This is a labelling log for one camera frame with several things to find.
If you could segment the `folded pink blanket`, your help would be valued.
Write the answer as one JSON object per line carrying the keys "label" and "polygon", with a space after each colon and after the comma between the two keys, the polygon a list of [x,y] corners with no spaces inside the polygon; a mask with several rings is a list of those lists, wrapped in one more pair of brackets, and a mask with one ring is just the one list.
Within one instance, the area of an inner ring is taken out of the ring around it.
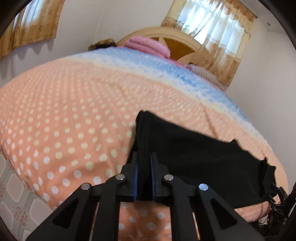
{"label": "folded pink blanket", "polygon": [[132,36],[125,42],[124,46],[161,58],[169,59],[171,56],[171,51],[167,46],[151,38]]}

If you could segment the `polka dot bedspread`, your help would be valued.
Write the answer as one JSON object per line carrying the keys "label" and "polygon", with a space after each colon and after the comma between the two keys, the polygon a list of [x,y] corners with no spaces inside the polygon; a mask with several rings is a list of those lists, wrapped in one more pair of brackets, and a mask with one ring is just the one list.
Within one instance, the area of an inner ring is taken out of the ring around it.
{"label": "polka dot bedspread", "polygon": [[37,66],[1,88],[1,218],[15,239],[26,240],[82,183],[121,171],[141,110],[236,140],[276,166],[277,185],[288,189],[270,145],[221,90],[166,59],[99,49]]}

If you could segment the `beige side window curtain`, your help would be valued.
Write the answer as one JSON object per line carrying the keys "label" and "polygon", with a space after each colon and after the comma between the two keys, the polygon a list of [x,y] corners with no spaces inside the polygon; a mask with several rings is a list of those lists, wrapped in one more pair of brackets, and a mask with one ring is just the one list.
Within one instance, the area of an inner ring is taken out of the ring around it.
{"label": "beige side window curtain", "polygon": [[54,39],[64,3],[64,0],[31,1],[1,37],[1,58],[16,48]]}

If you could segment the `black pants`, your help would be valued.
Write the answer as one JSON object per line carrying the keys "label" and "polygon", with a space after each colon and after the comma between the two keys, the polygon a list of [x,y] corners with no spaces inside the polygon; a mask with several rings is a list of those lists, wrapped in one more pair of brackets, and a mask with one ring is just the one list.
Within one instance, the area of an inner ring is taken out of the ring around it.
{"label": "black pants", "polygon": [[233,208],[255,205],[277,195],[274,166],[241,149],[236,140],[222,142],[161,119],[149,111],[136,118],[137,197],[152,200],[151,153],[169,174],[185,183],[207,184]]}

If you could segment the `beige floral window curtain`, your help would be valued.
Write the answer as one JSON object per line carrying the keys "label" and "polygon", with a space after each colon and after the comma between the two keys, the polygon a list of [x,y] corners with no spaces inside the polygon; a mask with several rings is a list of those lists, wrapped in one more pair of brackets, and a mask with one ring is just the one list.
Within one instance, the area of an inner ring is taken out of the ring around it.
{"label": "beige floral window curtain", "polygon": [[241,1],[173,1],[162,26],[180,30],[199,43],[191,63],[229,86],[251,37],[256,15]]}

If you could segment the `cream wooden headboard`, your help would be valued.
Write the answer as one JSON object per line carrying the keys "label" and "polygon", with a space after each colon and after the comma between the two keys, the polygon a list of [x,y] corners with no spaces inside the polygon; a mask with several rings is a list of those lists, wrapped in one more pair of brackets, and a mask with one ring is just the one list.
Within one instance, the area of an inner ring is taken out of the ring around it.
{"label": "cream wooden headboard", "polygon": [[170,49],[172,60],[184,65],[191,62],[195,53],[201,47],[201,44],[190,35],[168,27],[150,27],[141,29],[125,36],[116,44],[118,46],[123,46],[132,36],[141,36],[158,40],[158,42]]}

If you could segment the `brown furry object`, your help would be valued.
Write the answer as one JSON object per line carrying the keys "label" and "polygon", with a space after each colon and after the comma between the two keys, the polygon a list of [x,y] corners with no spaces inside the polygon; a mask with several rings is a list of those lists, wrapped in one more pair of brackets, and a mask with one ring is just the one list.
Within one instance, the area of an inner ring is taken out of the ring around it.
{"label": "brown furry object", "polygon": [[116,42],[114,41],[114,39],[105,39],[105,40],[98,41],[95,44],[91,44],[88,47],[88,51],[109,48],[109,47],[116,47]]}

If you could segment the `striped pillow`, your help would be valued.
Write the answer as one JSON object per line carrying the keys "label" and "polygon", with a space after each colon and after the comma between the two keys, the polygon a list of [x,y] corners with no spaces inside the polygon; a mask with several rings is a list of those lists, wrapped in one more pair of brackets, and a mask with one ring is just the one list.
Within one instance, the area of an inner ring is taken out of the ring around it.
{"label": "striped pillow", "polygon": [[200,67],[200,66],[197,66],[194,64],[188,64],[187,68],[189,68],[191,70],[191,72],[193,72],[196,75],[198,75],[199,77],[205,79],[206,81],[208,81],[209,83],[211,83],[212,85],[214,85],[215,87],[220,89],[221,91],[223,91],[223,92],[226,91],[227,86],[224,85],[223,83],[221,83],[218,80],[216,75],[212,74],[211,72],[204,69],[203,67]]}

